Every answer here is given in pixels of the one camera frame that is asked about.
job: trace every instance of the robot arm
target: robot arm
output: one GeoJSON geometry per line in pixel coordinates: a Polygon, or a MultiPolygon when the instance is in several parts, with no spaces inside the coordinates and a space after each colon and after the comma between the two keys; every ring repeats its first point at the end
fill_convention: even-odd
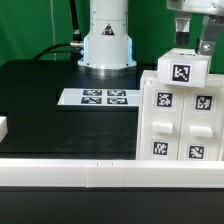
{"type": "Polygon", "coordinates": [[[216,41],[224,30],[223,0],[167,0],[168,9],[176,10],[176,43],[186,45],[190,38],[192,13],[205,14],[203,31],[197,43],[196,52],[212,55],[216,41]]]}

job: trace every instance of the white box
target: white box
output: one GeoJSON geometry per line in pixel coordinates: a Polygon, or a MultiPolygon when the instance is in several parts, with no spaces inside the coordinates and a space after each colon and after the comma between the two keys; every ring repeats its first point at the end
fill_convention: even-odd
{"type": "Polygon", "coordinates": [[[158,60],[158,81],[204,87],[210,64],[211,56],[198,55],[195,50],[174,48],[158,60]]]}
{"type": "Polygon", "coordinates": [[[136,158],[175,160],[178,151],[179,160],[222,160],[223,86],[222,75],[208,75],[205,88],[187,88],[158,83],[155,71],[144,71],[136,158]],[[167,98],[158,98],[160,93],[167,98]],[[158,102],[170,108],[158,107],[158,102]]]}

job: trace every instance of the cable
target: cable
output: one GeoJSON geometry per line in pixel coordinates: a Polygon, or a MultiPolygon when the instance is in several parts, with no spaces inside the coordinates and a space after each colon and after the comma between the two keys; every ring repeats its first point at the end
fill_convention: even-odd
{"type": "Polygon", "coordinates": [[[73,40],[81,41],[82,36],[79,31],[78,15],[77,15],[75,0],[69,0],[69,4],[70,4],[71,16],[72,16],[72,27],[73,27],[73,32],[74,32],[73,40]]]}
{"type": "Polygon", "coordinates": [[[77,54],[77,55],[80,55],[80,52],[79,51],[72,51],[72,50],[67,50],[67,51],[43,51],[39,54],[37,54],[33,60],[34,61],[38,61],[43,55],[45,54],[65,54],[65,53],[68,53],[68,54],[77,54]]]}
{"type": "Polygon", "coordinates": [[[56,48],[59,48],[59,47],[70,47],[70,43],[55,44],[55,45],[53,45],[51,47],[48,47],[45,50],[43,50],[41,53],[39,53],[36,56],[34,56],[33,60],[39,60],[39,58],[42,55],[47,54],[47,52],[53,52],[52,50],[54,50],[56,48]]]}

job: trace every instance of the white block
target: white block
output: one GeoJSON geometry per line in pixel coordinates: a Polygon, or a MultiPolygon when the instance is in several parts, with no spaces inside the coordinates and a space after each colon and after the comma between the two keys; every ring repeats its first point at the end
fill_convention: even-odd
{"type": "Polygon", "coordinates": [[[158,81],[204,87],[210,64],[211,56],[198,55],[195,50],[174,48],[158,60],[158,81]]]}
{"type": "Polygon", "coordinates": [[[0,159],[0,186],[85,187],[86,162],[0,159]]]}
{"type": "Polygon", "coordinates": [[[209,75],[205,88],[186,89],[179,160],[219,160],[224,123],[224,76],[209,75]]]}
{"type": "Polygon", "coordinates": [[[96,161],[87,165],[86,187],[123,187],[123,161],[96,161]]]}
{"type": "Polygon", "coordinates": [[[224,163],[125,161],[124,187],[224,188],[224,163]]]}
{"type": "Polygon", "coordinates": [[[210,127],[190,126],[190,134],[195,137],[212,138],[213,130],[210,127]]]}
{"type": "Polygon", "coordinates": [[[8,133],[6,117],[0,117],[0,142],[8,133]]]}
{"type": "Polygon", "coordinates": [[[160,133],[173,133],[173,124],[172,123],[162,123],[162,122],[153,122],[152,131],[160,133]]]}
{"type": "Polygon", "coordinates": [[[155,71],[144,71],[138,119],[136,158],[176,160],[184,87],[164,85],[155,71]]]}

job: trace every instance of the green background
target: green background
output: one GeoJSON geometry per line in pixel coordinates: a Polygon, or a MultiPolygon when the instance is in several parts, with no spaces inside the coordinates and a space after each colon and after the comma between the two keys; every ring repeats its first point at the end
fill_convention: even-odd
{"type": "MultiPolygon", "coordinates": [[[[51,0],[0,0],[0,65],[14,59],[31,59],[54,44],[51,0]]],[[[56,43],[72,39],[68,0],[54,0],[56,43]]],[[[80,30],[89,30],[89,0],[76,0],[80,30]]],[[[194,15],[191,42],[195,48],[202,30],[202,16],[194,15]]],[[[166,9],[166,0],[129,0],[129,35],[134,41],[135,59],[139,63],[156,63],[157,59],[176,47],[174,44],[174,12],[166,9]]],[[[224,73],[224,35],[213,56],[212,71],[224,73]]],[[[69,59],[57,56],[57,60],[69,59]]]]}

